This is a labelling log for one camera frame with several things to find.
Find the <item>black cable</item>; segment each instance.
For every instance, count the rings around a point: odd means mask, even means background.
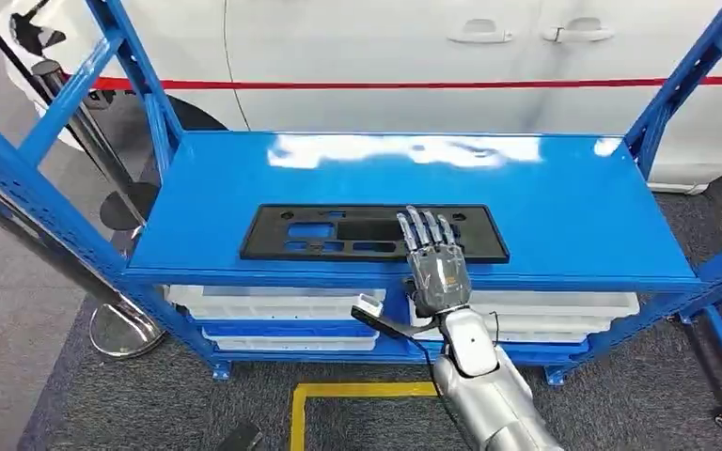
[[[488,314],[489,316],[494,315],[494,321],[496,321],[496,335],[494,336],[494,347],[496,348],[496,346],[499,345],[499,315],[496,313],[496,310],[492,310]]]
[[[416,345],[416,347],[421,349],[422,352],[425,354],[425,364],[428,366],[428,372],[431,374],[431,382],[433,383],[433,389],[436,391],[436,395],[438,396],[439,402],[441,402],[441,406],[444,408],[444,412],[449,417],[449,421],[451,421],[452,424],[455,425],[455,428],[458,429],[458,434],[461,435],[463,442],[466,443],[466,447],[468,447],[470,450],[474,451],[475,447],[472,446],[472,444],[466,438],[466,434],[463,433],[463,428],[461,428],[461,424],[458,423],[458,419],[455,418],[455,415],[449,409],[449,406],[447,405],[447,400],[444,399],[444,395],[441,393],[441,390],[438,388],[438,384],[435,381],[435,373],[433,373],[433,365],[431,365],[430,353],[428,352],[428,350],[425,349],[424,346],[422,346],[421,343],[419,343],[412,336],[409,336],[408,339],[411,340],[411,342],[414,343]]]

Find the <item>white car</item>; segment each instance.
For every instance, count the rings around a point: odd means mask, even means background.
[[[187,128],[596,134],[629,129],[722,6],[722,0],[123,3]],[[36,15],[22,19],[32,8]],[[84,0],[39,6],[14,0],[0,12],[0,34],[27,67],[45,57],[68,73],[101,36]],[[7,68],[42,114],[37,95]],[[93,96],[101,98],[129,89],[117,62],[96,87]],[[74,144],[66,133],[60,138]],[[651,181],[655,189],[692,194],[721,175],[722,62],[671,120]]]

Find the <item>plastic storage drawer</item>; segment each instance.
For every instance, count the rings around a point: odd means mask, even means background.
[[[385,289],[174,285],[167,299],[186,307],[194,319],[350,320],[350,308],[361,293],[378,300],[385,298]]]
[[[372,350],[380,335],[351,321],[195,321],[220,350]]]
[[[621,292],[542,292],[475,291],[470,304],[486,321],[492,336],[499,319],[499,339],[503,342],[578,343],[588,334],[606,331],[615,318],[639,310],[634,293]],[[411,324],[424,325],[410,305]],[[437,330],[416,335],[421,340],[440,340]]]

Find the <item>floor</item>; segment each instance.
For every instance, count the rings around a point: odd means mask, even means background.
[[[148,157],[133,105],[103,126],[135,174]],[[35,116],[0,59],[0,130],[16,143]],[[97,221],[108,193],[85,155],[58,144],[42,168]],[[696,264],[722,249],[722,180],[707,194],[657,196]],[[284,449],[291,392],[300,381],[424,381],[419,365],[235,365],[228,382],[179,343],[111,362],[86,325],[96,302],[0,233],[0,450],[214,449],[239,423],[258,425],[261,449]],[[711,363],[703,371],[700,361]],[[710,410],[722,406],[722,366],[706,324],[664,322],[550,388],[525,369],[536,406],[567,449],[722,449]],[[435,399],[313,399],[308,449],[461,449]]]

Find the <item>yellow floor tape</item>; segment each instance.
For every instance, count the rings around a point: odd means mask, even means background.
[[[435,397],[432,382],[299,383],[291,400],[290,451],[306,449],[307,397]]]

